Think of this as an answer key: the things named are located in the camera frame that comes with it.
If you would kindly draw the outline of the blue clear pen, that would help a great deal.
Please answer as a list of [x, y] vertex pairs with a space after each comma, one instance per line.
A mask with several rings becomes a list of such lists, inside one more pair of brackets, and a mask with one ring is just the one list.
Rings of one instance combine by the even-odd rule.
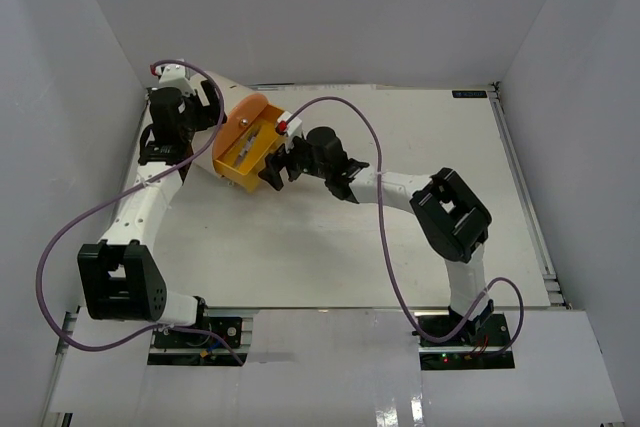
[[240, 163], [243, 162], [243, 159], [246, 157], [248, 152], [251, 150], [251, 148], [252, 148], [253, 144], [255, 143], [255, 140], [257, 139], [259, 133], [260, 133], [259, 129], [254, 129], [247, 136], [245, 144], [241, 148], [241, 150], [239, 152], [239, 155], [238, 155], [238, 159], [239, 159]]

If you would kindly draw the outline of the peach top drawer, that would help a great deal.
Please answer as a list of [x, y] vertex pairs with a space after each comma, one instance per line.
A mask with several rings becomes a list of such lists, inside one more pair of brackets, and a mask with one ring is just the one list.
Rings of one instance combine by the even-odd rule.
[[268, 100], [263, 94], [254, 93], [240, 101], [227, 115], [227, 121], [220, 126], [212, 144], [212, 159], [222, 157], [249, 128], [267, 107]]

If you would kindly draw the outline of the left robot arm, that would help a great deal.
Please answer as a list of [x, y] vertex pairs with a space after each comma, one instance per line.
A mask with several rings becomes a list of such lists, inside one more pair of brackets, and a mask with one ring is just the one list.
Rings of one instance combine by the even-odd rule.
[[211, 334], [196, 296], [172, 292], [153, 257], [162, 219], [184, 184], [192, 141], [226, 120], [215, 85], [164, 85], [148, 93], [151, 118], [139, 139], [135, 193], [127, 196], [101, 239], [77, 255], [86, 306], [94, 320], [147, 321], [177, 326], [188, 345]]

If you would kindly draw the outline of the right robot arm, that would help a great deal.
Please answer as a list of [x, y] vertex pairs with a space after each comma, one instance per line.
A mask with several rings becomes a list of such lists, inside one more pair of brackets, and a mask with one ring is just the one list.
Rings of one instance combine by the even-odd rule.
[[443, 168], [432, 176], [382, 172], [380, 165], [349, 157], [329, 127], [293, 135], [288, 122], [280, 121], [275, 131], [286, 142], [266, 156], [259, 173], [275, 190], [309, 175], [322, 179], [341, 201], [374, 204], [379, 214], [390, 207], [415, 216], [428, 244], [445, 262], [452, 324], [440, 337], [416, 327], [419, 336], [431, 343], [455, 338], [466, 346], [486, 336], [494, 304], [487, 293], [483, 256], [492, 217], [456, 171]]

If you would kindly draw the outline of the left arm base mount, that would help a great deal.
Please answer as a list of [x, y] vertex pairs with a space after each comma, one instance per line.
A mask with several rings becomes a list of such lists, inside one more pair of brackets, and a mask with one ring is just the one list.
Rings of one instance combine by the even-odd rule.
[[252, 341], [253, 317], [205, 310], [196, 326], [154, 333], [147, 364], [170, 367], [240, 367]]

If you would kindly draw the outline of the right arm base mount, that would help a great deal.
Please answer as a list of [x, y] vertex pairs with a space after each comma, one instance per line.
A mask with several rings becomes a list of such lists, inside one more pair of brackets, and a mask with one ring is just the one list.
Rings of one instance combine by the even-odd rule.
[[459, 333], [445, 343], [433, 343], [421, 337], [416, 330], [412, 335], [419, 342], [419, 360], [422, 371], [511, 370], [515, 360], [506, 317], [492, 314], [478, 334], [469, 337]]

